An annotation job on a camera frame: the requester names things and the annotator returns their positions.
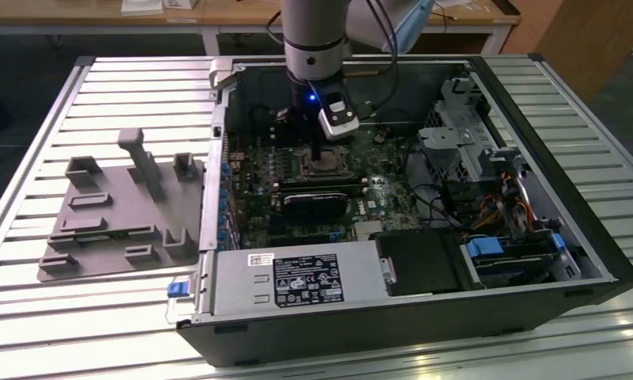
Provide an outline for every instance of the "blue latch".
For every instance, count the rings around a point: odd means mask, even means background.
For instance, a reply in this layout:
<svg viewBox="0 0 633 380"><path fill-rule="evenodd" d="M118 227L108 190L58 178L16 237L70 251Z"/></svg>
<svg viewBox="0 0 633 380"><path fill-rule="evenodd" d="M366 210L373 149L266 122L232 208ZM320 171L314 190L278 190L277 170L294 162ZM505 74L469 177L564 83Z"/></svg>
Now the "blue latch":
<svg viewBox="0 0 633 380"><path fill-rule="evenodd" d="M477 237L466 243L469 257L481 255L500 255L504 253L502 245L496 237Z"/></svg>
<svg viewBox="0 0 633 380"><path fill-rule="evenodd" d="M166 295L169 298L188 297L190 295L189 280L170 283L169 287L166 288Z"/></svg>
<svg viewBox="0 0 633 380"><path fill-rule="evenodd" d="M562 237L560 234L552 234L550 235L550 241L553 242L553 245L556 246L556 249L560 251L562 248L565 248L565 240L562 240Z"/></svg>

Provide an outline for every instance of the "power supply label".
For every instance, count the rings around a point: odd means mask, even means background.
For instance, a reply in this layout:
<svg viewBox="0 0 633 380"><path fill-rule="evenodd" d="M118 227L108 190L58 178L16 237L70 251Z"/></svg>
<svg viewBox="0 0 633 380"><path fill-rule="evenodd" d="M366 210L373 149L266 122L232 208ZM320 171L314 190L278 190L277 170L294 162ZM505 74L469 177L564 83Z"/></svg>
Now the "power supply label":
<svg viewBox="0 0 633 380"><path fill-rule="evenodd" d="M274 259L274 304L278 307L342 302L337 255Z"/></svg>

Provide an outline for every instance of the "wooden table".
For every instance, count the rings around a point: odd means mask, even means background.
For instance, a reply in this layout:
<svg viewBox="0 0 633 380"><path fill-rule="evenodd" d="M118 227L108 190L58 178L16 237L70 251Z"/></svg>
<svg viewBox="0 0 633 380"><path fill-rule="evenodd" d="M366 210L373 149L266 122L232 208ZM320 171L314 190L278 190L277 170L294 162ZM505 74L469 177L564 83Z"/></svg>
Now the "wooden table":
<svg viewBox="0 0 633 380"><path fill-rule="evenodd" d="M222 33L261 33L272 15L280 9L278 0L206 0L202 21L205 33L204 45L208 55L218 55L217 35ZM434 6L433 12L441 14ZM445 20L432 14L422 33L474 33L486 34L481 53L497 54L506 41L520 16L505 14L492 0L476 0L469 6L452 6L445 9ZM272 26L273 32L281 32L281 19Z"/></svg>
<svg viewBox="0 0 633 380"><path fill-rule="evenodd" d="M0 34L161 34L201 35L206 55L220 55L221 33L264 33L280 9L278 0L200 0L193 10L165 9L164 14L121 16L120 0L0 0ZM432 15L422 33L488 35L482 53L496 54L520 17L504 14L492 0L445 9L454 20ZM281 31L281 20L272 27Z"/></svg>
<svg viewBox="0 0 633 380"><path fill-rule="evenodd" d="M121 16L121 0L0 0L0 35L202 34L205 0L193 10Z"/></svg>

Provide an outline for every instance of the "aluminum table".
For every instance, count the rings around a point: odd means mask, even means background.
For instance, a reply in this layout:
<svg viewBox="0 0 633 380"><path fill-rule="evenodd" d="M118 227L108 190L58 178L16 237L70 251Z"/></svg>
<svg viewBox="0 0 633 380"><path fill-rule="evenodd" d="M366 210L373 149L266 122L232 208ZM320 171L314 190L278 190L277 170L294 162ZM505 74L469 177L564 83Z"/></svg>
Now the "aluminum table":
<svg viewBox="0 0 633 380"><path fill-rule="evenodd" d="M545 62L485 58L633 263L632 156ZM166 314L166 285L192 268L40 283L73 155L128 165L114 140L121 127L141 127L157 161L184 151L206 159L209 65L208 57L78 60L0 201L0 378L633 378L633 290L530 332L216 369Z"/></svg>

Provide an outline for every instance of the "sticker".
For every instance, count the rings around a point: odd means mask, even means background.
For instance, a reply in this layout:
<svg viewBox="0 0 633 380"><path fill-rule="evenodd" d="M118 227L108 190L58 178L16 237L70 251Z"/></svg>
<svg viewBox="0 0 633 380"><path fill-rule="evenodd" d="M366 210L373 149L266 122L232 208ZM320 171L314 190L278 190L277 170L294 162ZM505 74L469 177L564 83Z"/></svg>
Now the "sticker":
<svg viewBox="0 0 633 380"><path fill-rule="evenodd" d="M249 255L249 267L272 265L272 260L274 260L274 253L252 253Z"/></svg>
<svg viewBox="0 0 633 380"><path fill-rule="evenodd" d="M196 24L197 20L194 18L168 18L166 22L172 24Z"/></svg>
<svg viewBox="0 0 633 380"><path fill-rule="evenodd" d="M344 301L334 253L274 260L274 304L278 307Z"/></svg>

